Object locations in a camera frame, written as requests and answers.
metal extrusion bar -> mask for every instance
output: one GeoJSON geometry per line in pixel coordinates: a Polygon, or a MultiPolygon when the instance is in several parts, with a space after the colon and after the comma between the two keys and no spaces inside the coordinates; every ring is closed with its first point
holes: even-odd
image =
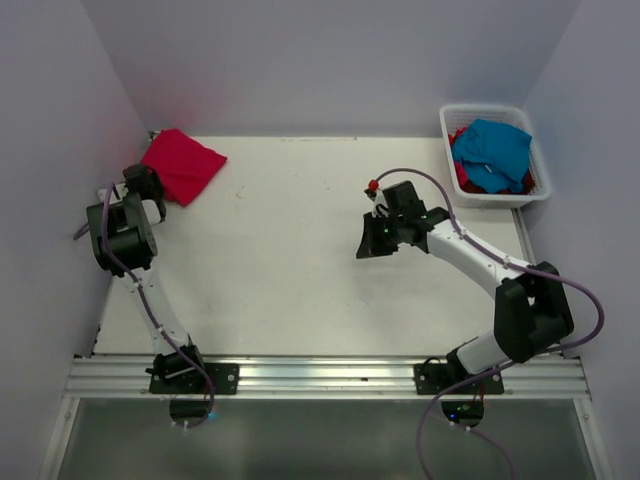
{"type": "Polygon", "coordinates": [[[58,478],[64,454],[71,438],[73,424],[78,414],[78,398],[64,398],[60,405],[58,418],[53,426],[49,447],[45,454],[38,480],[53,480],[58,478]]]}
{"type": "MultiPolygon", "coordinates": [[[[413,382],[416,357],[206,357],[240,365],[237,399],[425,400],[413,382]]],[[[162,399],[148,393],[151,356],[94,356],[73,362],[65,397],[162,399]]],[[[534,359],[503,373],[500,400],[589,398],[579,360],[534,359]]],[[[448,396],[450,399],[467,396],[448,396]]]]}
{"type": "Polygon", "coordinates": [[[576,414],[580,422],[580,429],[584,437],[584,443],[591,458],[591,465],[597,480],[609,480],[615,478],[611,463],[607,457],[600,430],[596,425],[590,400],[576,399],[573,401],[576,407],[576,414]]]}

glass panel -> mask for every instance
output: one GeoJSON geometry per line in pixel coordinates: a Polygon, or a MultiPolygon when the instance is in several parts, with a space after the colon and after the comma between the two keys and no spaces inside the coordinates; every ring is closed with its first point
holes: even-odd
{"type": "MultiPolygon", "coordinates": [[[[217,417],[185,437],[171,431],[167,402],[84,400],[59,478],[423,478],[415,429],[424,406],[221,399],[217,417]]],[[[509,450],[521,480],[594,478],[571,401],[486,402],[479,428],[509,450]]],[[[509,478],[494,447],[440,418],[427,421],[424,447],[436,478],[509,478]]]]}

black mounting bracket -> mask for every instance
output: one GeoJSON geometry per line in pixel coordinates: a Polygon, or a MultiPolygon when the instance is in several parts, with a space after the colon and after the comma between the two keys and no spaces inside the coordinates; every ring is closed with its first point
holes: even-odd
{"type": "MultiPolygon", "coordinates": [[[[213,381],[216,395],[235,395],[238,392],[240,365],[237,363],[205,363],[204,369],[213,381]]],[[[202,382],[189,387],[185,385],[167,385],[152,376],[149,384],[149,393],[154,395],[189,395],[206,394],[208,392],[204,379],[202,382]]]]}
{"type": "MultiPolygon", "coordinates": [[[[451,367],[448,363],[435,363],[430,360],[413,366],[413,381],[416,384],[416,393],[418,395],[436,395],[445,388],[461,381],[461,379],[454,378],[451,375],[451,367]]],[[[485,395],[500,395],[504,393],[502,375],[498,374],[494,378],[489,377],[478,383],[472,383],[452,392],[452,395],[473,395],[478,391],[481,384],[484,385],[485,395]]]]}

white table surface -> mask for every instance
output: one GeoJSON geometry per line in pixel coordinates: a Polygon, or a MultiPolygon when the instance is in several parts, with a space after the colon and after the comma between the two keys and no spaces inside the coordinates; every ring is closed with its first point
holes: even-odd
{"type": "MultiPolygon", "coordinates": [[[[399,166],[447,180],[442,139],[199,137],[229,157],[187,208],[154,227],[154,260],[203,354],[445,354],[492,328],[493,301],[449,264],[403,246],[356,260],[368,181],[399,166]]],[[[443,205],[417,176],[427,208],[443,205]]],[[[458,209],[466,227],[522,258],[509,210],[458,209]]],[[[129,293],[112,282],[94,349],[151,354],[129,293]]]]}

wire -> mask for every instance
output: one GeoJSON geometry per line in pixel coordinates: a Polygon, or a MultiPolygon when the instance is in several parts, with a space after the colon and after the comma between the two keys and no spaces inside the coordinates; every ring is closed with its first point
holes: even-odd
{"type": "MultiPolygon", "coordinates": [[[[433,183],[433,185],[435,185],[435,187],[440,191],[440,194],[442,195],[446,205],[447,205],[447,210],[449,211],[449,219],[451,220],[451,224],[453,225],[453,228],[456,230],[456,232],[462,237],[464,238],[471,246],[473,246],[474,248],[476,248],[479,252],[481,252],[482,254],[486,255],[487,257],[489,257],[490,259],[499,262],[499,263],[504,263],[505,266],[507,266],[508,268],[511,268],[513,270],[519,271],[519,272],[523,272],[523,273],[527,273],[529,275],[535,275],[541,278],[545,278],[547,280],[553,280],[553,281],[557,281],[560,283],[564,283],[565,285],[568,285],[570,287],[573,287],[577,290],[579,290],[580,292],[584,293],[594,304],[596,311],[598,313],[598,318],[596,320],[596,325],[593,328],[593,330],[585,335],[584,337],[580,338],[579,340],[576,340],[574,342],[569,342],[569,343],[565,343],[564,345],[561,346],[556,346],[556,347],[551,347],[548,348],[546,350],[544,350],[541,353],[553,353],[553,352],[557,352],[557,351],[561,351],[562,349],[565,348],[575,348],[578,347],[580,345],[584,345],[587,342],[590,342],[591,340],[593,340],[602,330],[602,328],[604,327],[604,322],[605,322],[605,314],[604,314],[604,307],[602,306],[602,303],[600,302],[600,300],[595,296],[595,294],[589,290],[587,287],[585,287],[584,285],[575,282],[569,278],[563,277],[561,275],[555,275],[552,273],[547,273],[547,272],[542,272],[540,270],[536,270],[534,268],[529,268],[529,267],[522,267],[520,265],[516,265],[512,262],[504,262],[504,258],[500,257],[499,255],[496,255],[495,253],[493,253],[491,250],[489,250],[488,248],[486,248],[484,245],[480,244],[479,242],[477,242],[474,238],[468,236],[465,232],[462,231],[462,228],[460,227],[460,225],[458,224],[458,220],[454,214],[453,211],[453,206],[451,204],[451,200],[449,199],[449,195],[447,195],[447,192],[445,191],[444,187],[442,186],[442,184],[436,180],[434,177],[432,177],[431,175],[429,175],[426,172],[423,172],[422,170],[418,170],[415,168],[405,168],[405,167],[401,167],[401,168],[392,168],[391,170],[387,170],[386,172],[382,173],[381,175],[379,175],[376,178],[377,182],[380,182],[380,180],[382,180],[383,178],[385,178],[388,175],[391,175],[392,173],[413,173],[415,175],[419,175],[421,177],[426,178],[427,180],[429,180],[431,183],[433,183]]],[[[479,373],[478,375],[474,375],[472,377],[467,378],[466,380],[463,380],[460,383],[457,383],[455,385],[452,385],[451,387],[445,388],[444,390],[442,390],[440,393],[438,393],[435,397],[433,397],[433,399],[431,400],[431,402],[429,402],[429,404],[427,405],[427,408],[425,409],[424,413],[422,414],[422,417],[420,418],[420,423],[418,425],[418,430],[416,432],[416,449],[418,451],[418,459],[420,460],[420,465],[422,466],[422,470],[425,473],[425,475],[427,476],[427,478],[429,479],[433,479],[433,475],[431,474],[426,461],[424,460],[424,456],[422,453],[422,430],[424,429],[424,423],[427,419],[427,416],[429,415],[429,412],[433,409],[434,405],[436,403],[438,403],[438,400],[440,400],[440,398],[442,398],[443,395],[446,395],[448,393],[454,392],[456,390],[458,390],[459,388],[465,387],[467,385],[471,385],[473,383],[476,383],[479,380],[483,380],[485,378],[491,377],[493,375],[496,375],[497,373],[501,372],[502,370],[505,370],[509,367],[512,367],[514,365],[514,362],[507,362],[503,365],[497,366],[495,368],[492,368],[490,370],[487,370],[485,372],[479,373]]],[[[487,441],[489,441],[491,444],[493,444],[496,448],[498,448],[500,450],[500,452],[503,454],[503,456],[506,458],[507,463],[509,463],[509,470],[511,472],[511,478],[517,478],[517,471],[515,469],[515,465],[513,464],[513,461],[510,457],[510,455],[508,454],[508,452],[504,449],[504,447],[502,447],[498,442],[494,441],[493,439],[491,439],[490,437],[486,436],[485,434],[481,433],[481,432],[476,432],[477,434],[479,434],[479,436],[485,438],[487,441]]]]}
{"type": "Polygon", "coordinates": [[[197,427],[198,425],[201,425],[209,418],[209,414],[213,410],[213,402],[215,397],[215,388],[213,386],[213,382],[211,381],[211,377],[209,377],[207,372],[200,365],[198,365],[196,362],[191,360],[182,350],[180,350],[180,347],[178,347],[178,345],[176,345],[176,343],[167,334],[167,332],[165,332],[162,329],[162,325],[160,325],[160,322],[158,322],[155,315],[153,314],[153,311],[151,310],[151,306],[149,305],[149,301],[147,300],[147,296],[144,293],[144,288],[142,287],[140,280],[138,279],[138,277],[136,277],[136,275],[131,271],[129,267],[127,267],[124,263],[122,263],[118,259],[118,257],[116,257],[116,255],[113,253],[113,250],[111,250],[111,247],[109,246],[109,239],[108,239],[108,222],[109,222],[109,200],[111,199],[111,192],[113,190],[115,190],[115,184],[111,182],[107,187],[107,192],[105,193],[105,196],[104,196],[104,202],[102,203],[102,248],[104,248],[105,253],[111,259],[111,261],[114,264],[116,264],[116,266],[120,268],[124,273],[126,273],[127,275],[129,275],[129,277],[131,277],[134,287],[137,287],[138,289],[138,294],[140,295],[140,300],[142,300],[142,305],[144,306],[144,309],[147,312],[147,315],[149,316],[149,320],[151,320],[151,323],[153,324],[154,328],[156,328],[160,332],[160,334],[162,335],[162,338],[164,338],[164,340],[169,344],[169,346],[173,350],[175,350],[176,354],[182,360],[187,362],[191,367],[193,367],[193,369],[196,372],[198,372],[200,375],[204,377],[207,388],[209,390],[209,405],[207,407],[207,410],[205,414],[201,418],[196,420],[194,423],[189,424],[188,422],[185,421],[185,425],[187,428],[197,427]]]}
{"type": "Polygon", "coordinates": [[[85,223],[84,225],[82,225],[77,231],[76,233],[73,234],[73,240],[80,240],[82,237],[84,237],[86,235],[86,233],[89,231],[89,223],[85,223]]]}
{"type": "Polygon", "coordinates": [[[482,403],[482,405],[484,406],[484,383],[479,384],[478,388],[476,388],[476,393],[471,399],[471,403],[476,401],[476,398],[478,398],[478,395],[480,395],[480,403],[482,403]]]}
{"type": "Polygon", "coordinates": [[[517,478],[517,470],[516,470],[516,466],[515,463],[513,462],[513,458],[511,457],[511,455],[509,455],[509,452],[507,452],[506,448],[504,448],[497,440],[495,440],[493,437],[491,437],[490,435],[486,434],[485,432],[482,432],[480,430],[478,430],[477,428],[469,428],[465,425],[461,425],[459,423],[455,423],[452,422],[450,420],[447,420],[444,417],[437,417],[437,419],[441,422],[446,422],[450,427],[454,427],[457,428],[458,430],[462,430],[465,433],[470,433],[472,435],[475,435],[476,437],[482,438],[484,441],[490,443],[491,445],[493,445],[494,447],[496,447],[500,453],[503,455],[503,457],[506,459],[507,464],[509,465],[509,471],[511,473],[512,478],[517,478]]]}

